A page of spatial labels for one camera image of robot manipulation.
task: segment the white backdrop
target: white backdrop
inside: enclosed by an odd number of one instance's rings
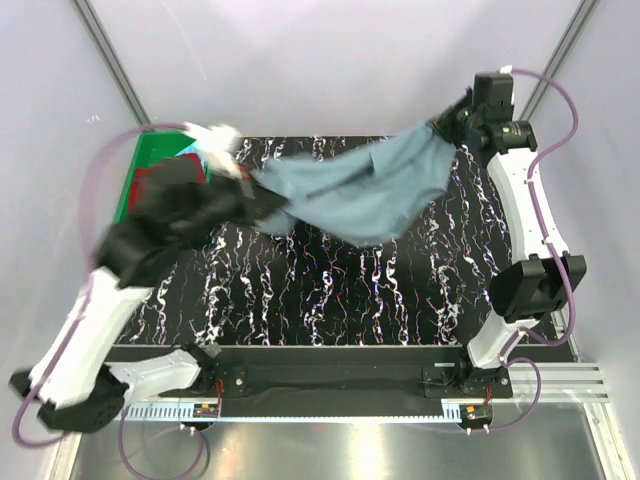
[[[250,136],[397,133],[475,72],[542,70],[579,3],[92,0],[152,119]]]

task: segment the cloth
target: cloth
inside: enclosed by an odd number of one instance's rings
[[[180,153],[197,152],[197,144]],[[399,238],[445,193],[455,147],[427,124],[375,145],[318,162],[312,155],[270,158],[252,176],[289,204],[255,228],[286,235],[298,220],[355,246]]]

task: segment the red cloth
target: red cloth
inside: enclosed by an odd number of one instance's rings
[[[180,155],[180,158],[186,158],[191,163],[196,166],[198,181],[200,183],[207,182],[207,176],[202,169],[202,162],[200,161],[200,157],[195,153],[187,153],[185,155]],[[127,211],[131,211],[131,209],[138,203],[138,199],[141,194],[142,180],[146,177],[150,172],[154,169],[161,167],[162,163],[158,163],[153,167],[149,168],[136,168],[135,173],[133,174],[133,180],[131,181],[131,188],[129,189],[129,198],[127,199]]]

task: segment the robotic arm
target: robotic arm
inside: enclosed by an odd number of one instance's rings
[[[537,143],[528,122],[512,120],[512,97],[509,72],[478,74],[474,89],[468,89],[434,124],[440,133],[457,139],[455,143],[467,144],[487,168],[512,238],[512,265],[489,286],[493,309],[450,374],[458,391],[478,397],[499,382],[502,357],[517,343],[511,343],[514,335],[519,340],[523,328],[533,328],[567,301],[526,184]],[[223,167],[218,170],[225,170],[225,175],[216,177],[215,189],[196,183],[195,172],[187,171],[193,166],[180,159],[167,159],[151,174],[142,202],[125,221],[109,228],[95,253],[89,285],[80,291],[49,352],[30,370],[11,377],[10,384],[23,397],[39,389],[38,416],[49,429],[92,433],[134,402],[176,389],[203,396],[213,390],[217,345],[185,345],[161,357],[111,367],[104,361],[131,314],[183,252],[206,243],[212,225],[228,221],[254,225],[286,204],[234,170],[224,155],[229,142],[222,136],[217,145],[207,147],[217,151],[214,156]],[[584,258],[569,255],[546,203],[542,211],[575,288],[586,272]],[[81,308],[85,308],[83,320],[76,324]],[[67,333],[76,327],[59,354]],[[46,372],[54,357],[59,357],[55,368]]]

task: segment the gray panel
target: gray panel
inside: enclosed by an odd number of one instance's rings
[[[92,0],[152,119],[247,136],[397,133],[477,71],[544,69],[580,0],[463,3]]]
[[[512,405],[496,405],[500,422],[518,414]],[[145,438],[165,428],[127,425],[127,451],[144,447],[131,463],[147,476],[173,477],[197,453],[196,440],[185,432],[144,446]],[[73,479],[128,478],[117,460],[116,430],[114,424],[83,439]],[[516,430],[471,438],[457,427],[376,424],[219,424],[206,438],[211,456],[199,478],[216,480],[604,479],[584,413],[575,405],[541,405]]]
[[[98,147],[135,122],[68,0],[5,1],[0,26],[0,478],[33,479],[46,453],[13,444],[18,400],[6,382],[42,357],[72,306],[85,266],[81,177]],[[108,168],[96,225],[113,215],[130,155]],[[46,438],[34,413],[24,433]]]
[[[632,47],[640,41],[638,18],[635,0],[598,6],[558,76],[575,98],[578,133],[541,166],[562,235],[573,253],[587,259],[576,292],[578,346],[600,365],[636,469],[640,421],[629,412],[640,394],[640,67]],[[570,115],[562,99],[549,94],[533,122],[540,144],[548,146],[569,130]]]

